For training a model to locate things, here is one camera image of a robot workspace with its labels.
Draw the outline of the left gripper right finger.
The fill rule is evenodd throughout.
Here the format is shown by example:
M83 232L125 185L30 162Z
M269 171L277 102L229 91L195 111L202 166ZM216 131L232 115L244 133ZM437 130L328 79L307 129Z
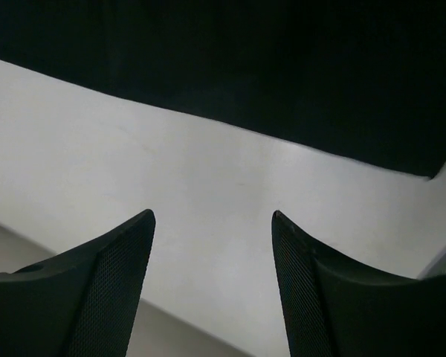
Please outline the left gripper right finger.
M446 356L446 273L418 280L373 268L280 211L271 234L292 356Z

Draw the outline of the black t-shirt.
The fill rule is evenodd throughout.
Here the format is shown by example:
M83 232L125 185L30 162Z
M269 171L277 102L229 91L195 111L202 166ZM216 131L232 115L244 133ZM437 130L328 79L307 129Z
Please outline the black t-shirt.
M434 178L446 1L0 1L0 60Z

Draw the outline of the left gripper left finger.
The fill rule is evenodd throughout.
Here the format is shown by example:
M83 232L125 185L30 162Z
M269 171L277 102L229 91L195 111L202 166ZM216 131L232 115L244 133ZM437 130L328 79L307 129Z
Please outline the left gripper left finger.
M0 356L125 356L152 250L144 210L82 245L0 273Z

